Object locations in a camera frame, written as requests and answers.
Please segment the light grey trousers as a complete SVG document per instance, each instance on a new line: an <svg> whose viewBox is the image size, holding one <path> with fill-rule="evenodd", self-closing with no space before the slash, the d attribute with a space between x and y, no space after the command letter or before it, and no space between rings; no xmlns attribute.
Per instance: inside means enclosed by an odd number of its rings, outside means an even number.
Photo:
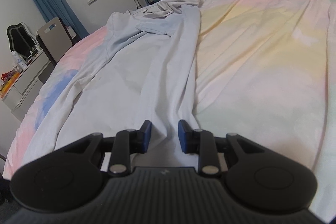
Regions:
<svg viewBox="0 0 336 224"><path fill-rule="evenodd" d="M201 0L162 0L114 13L104 42L87 57L57 98L46 105L23 162L38 159L93 132L114 136L149 120L147 154L134 165L194 166L181 151L177 124L192 125Z"/></svg>

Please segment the pastel tie-dye bed sheet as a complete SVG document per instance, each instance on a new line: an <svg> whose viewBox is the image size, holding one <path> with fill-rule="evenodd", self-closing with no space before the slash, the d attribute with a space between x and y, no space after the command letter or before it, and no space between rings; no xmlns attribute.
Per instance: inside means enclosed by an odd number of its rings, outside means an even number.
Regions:
<svg viewBox="0 0 336 224"><path fill-rule="evenodd" d="M335 216L335 0L201 0L192 127L240 134L310 168L311 211ZM7 154L12 178L46 105L107 35L107 23L59 61Z"/></svg>

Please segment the white lotion bottle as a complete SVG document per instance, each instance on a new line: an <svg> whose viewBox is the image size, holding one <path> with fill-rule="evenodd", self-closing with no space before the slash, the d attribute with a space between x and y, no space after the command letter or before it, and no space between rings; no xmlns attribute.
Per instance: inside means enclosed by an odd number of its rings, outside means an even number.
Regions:
<svg viewBox="0 0 336 224"><path fill-rule="evenodd" d="M27 69L27 64L24 61L24 59L21 57L21 55L17 51L12 51L12 55L15 58L17 64L20 66L20 68L24 71Z"/></svg>

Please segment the beige chair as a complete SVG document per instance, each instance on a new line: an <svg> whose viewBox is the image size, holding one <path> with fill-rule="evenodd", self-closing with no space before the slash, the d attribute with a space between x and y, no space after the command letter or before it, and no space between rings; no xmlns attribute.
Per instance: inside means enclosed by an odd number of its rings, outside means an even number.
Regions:
<svg viewBox="0 0 336 224"><path fill-rule="evenodd" d="M37 30L36 38L53 66L56 66L58 61L74 45L65 25L58 17L54 17L41 26Z"/></svg>

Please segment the colourful snack packets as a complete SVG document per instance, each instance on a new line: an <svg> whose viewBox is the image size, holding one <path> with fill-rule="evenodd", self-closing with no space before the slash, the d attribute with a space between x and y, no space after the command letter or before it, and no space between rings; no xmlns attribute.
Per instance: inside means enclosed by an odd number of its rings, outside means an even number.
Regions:
<svg viewBox="0 0 336 224"><path fill-rule="evenodd" d="M15 81L20 76L21 72L13 69L1 75L1 98L4 98L9 89L13 86Z"/></svg>

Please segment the black framed vanity mirror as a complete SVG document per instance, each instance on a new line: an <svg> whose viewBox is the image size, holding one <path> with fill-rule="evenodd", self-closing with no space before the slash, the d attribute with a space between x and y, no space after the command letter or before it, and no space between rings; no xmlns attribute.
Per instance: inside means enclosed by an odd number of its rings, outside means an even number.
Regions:
<svg viewBox="0 0 336 224"><path fill-rule="evenodd" d="M32 55L37 53L35 40L28 34L22 23L9 26L6 33L11 52L20 54L24 61L29 61Z"/></svg>

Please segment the white dressing table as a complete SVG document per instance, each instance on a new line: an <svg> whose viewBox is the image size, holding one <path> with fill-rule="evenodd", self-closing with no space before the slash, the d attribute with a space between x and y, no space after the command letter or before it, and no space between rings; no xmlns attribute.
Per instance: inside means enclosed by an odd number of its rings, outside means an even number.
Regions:
<svg viewBox="0 0 336 224"><path fill-rule="evenodd" d="M23 120L53 70L54 66L42 51L5 93L2 102L19 121Z"/></svg>

